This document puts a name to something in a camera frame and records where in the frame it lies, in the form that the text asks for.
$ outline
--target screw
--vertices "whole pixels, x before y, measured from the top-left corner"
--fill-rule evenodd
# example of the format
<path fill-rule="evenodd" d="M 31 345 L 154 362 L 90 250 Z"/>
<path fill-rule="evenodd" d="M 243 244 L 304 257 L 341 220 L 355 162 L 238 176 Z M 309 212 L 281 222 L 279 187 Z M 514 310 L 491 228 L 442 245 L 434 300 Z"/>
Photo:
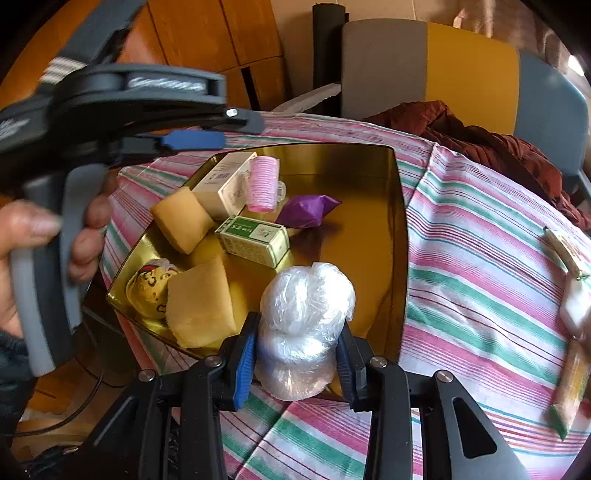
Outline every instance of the screw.
<path fill-rule="evenodd" d="M 156 372 L 150 369 L 142 370 L 138 374 L 138 378 L 141 382 L 151 382 L 154 378 L 156 378 Z"/>
<path fill-rule="evenodd" d="M 209 368 L 219 367 L 222 364 L 222 357 L 219 355 L 210 355 L 205 357 L 205 364 Z"/>
<path fill-rule="evenodd" d="M 388 361 L 383 356 L 373 356 L 369 359 L 369 364 L 374 368 L 384 368 L 388 365 Z"/>
<path fill-rule="evenodd" d="M 453 380 L 453 375 L 447 370 L 440 370 L 437 372 L 437 379 L 443 383 L 449 383 Z"/>

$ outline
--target chair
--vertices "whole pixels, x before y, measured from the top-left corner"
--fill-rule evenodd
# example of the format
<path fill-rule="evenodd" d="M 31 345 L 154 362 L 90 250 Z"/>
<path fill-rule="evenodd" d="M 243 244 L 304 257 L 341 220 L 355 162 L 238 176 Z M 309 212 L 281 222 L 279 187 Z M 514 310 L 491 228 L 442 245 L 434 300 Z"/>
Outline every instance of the chair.
<path fill-rule="evenodd" d="M 563 174 L 564 189 L 591 198 L 582 171 L 589 137 L 584 96 L 560 72 L 497 40 L 395 18 L 346 23 L 340 83 L 283 103 L 303 112 L 340 94 L 340 116 L 361 120 L 402 102 L 443 100 L 465 125 L 516 135 Z"/>

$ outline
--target purple packet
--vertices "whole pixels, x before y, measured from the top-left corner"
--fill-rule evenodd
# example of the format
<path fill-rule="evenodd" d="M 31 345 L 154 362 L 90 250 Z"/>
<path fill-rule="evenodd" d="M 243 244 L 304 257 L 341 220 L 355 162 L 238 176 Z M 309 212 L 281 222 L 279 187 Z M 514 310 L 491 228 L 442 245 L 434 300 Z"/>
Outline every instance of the purple packet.
<path fill-rule="evenodd" d="M 285 203 L 275 223 L 288 228 L 320 226 L 322 219 L 341 203 L 328 195 L 296 195 Z"/>

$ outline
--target cardboard box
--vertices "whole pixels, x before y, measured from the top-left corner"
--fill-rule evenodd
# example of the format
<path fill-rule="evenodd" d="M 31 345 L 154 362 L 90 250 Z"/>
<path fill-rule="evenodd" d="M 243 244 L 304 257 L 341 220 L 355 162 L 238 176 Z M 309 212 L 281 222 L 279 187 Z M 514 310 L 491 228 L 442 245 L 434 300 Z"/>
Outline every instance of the cardboard box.
<path fill-rule="evenodd" d="M 290 248 L 287 229 L 277 223 L 230 217 L 216 230 L 222 248 L 231 255 L 275 268 Z"/>
<path fill-rule="evenodd" d="M 226 155 L 193 189 L 199 203 L 214 220 L 238 215 L 246 205 L 245 179 L 254 152 Z"/>

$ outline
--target black jacket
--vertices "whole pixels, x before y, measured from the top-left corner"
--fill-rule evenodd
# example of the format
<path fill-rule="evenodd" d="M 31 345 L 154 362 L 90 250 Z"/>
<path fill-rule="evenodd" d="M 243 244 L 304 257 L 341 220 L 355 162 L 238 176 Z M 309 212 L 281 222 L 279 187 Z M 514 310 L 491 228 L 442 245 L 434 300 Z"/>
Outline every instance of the black jacket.
<path fill-rule="evenodd" d="M 0 330 L 0 433 L 14 433 L 36 382 L 24 340 Z"/>

